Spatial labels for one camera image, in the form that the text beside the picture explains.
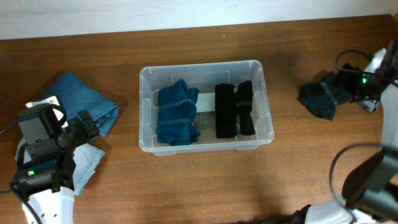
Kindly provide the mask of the small black taped garment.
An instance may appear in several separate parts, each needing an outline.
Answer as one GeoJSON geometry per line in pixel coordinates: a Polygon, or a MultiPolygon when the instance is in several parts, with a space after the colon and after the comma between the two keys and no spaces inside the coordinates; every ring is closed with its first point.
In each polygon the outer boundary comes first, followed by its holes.
{"type": "Polygon", "coordinates": [[[336,108],[349,102],[352,94],[343,88],[338,75],[330,72],[319,82],[303,85],[299,89],[298,100],[312,115],[333,121],[336,108]]]}

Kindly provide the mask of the teal taped garment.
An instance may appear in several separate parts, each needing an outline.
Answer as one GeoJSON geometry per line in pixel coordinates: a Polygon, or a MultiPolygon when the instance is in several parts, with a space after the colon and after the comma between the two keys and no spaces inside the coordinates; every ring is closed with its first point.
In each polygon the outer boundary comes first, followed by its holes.
{"type": "Polygon", "coordinates": [[[170,146],[190,145],[201,135],[193,121],[197,115],[199,89],[189,88],[185,80],[159,90],[157,142],[170,146]]]}

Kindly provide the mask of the large black taped garment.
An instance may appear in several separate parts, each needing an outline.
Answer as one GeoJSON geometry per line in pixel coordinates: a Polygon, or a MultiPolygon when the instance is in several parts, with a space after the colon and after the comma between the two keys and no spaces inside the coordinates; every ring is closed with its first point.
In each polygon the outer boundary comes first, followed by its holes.
{"type": "Polygon", "coordinates": [[[254,135],[252,120],[252,81],[238,85],[221,83],[215,86],[216,137],[234,138],[238,134],[254,135]]]}

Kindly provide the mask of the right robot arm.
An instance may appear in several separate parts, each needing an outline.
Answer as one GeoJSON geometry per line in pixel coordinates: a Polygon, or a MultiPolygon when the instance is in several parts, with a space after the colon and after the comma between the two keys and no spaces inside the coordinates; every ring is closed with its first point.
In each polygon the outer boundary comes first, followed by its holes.
{"type": "Polygon", "coordinates": [[[335,65],[318,83],[301,86],[299,101],[318,118],[332,120],[343,103],[358,103],[368,112],[383,109],[380,143],[357,143],[342,149],[333,159],[329,187],[333,198],[307,205],[289,218],[289,223],[382,223],[397,221],[397,41],[373,55],[360,50],[369,64],[365,70],[349,64],[335,65]],[[352,170],[338,195],[333,174],[338,159],[350,149],[376,147],[378,152],[352,170]]]}

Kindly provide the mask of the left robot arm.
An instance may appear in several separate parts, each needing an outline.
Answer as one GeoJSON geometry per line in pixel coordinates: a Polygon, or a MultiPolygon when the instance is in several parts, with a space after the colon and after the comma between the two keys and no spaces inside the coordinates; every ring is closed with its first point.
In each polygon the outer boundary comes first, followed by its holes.
{"type": "Polygon", "coordinates": [[[99,135],[88,110],[57,118],[64,107],[44,103],[19,114],[26,143],[17,156],[10,188],[28,223],[73,223],[75,149],[99,135]]]}

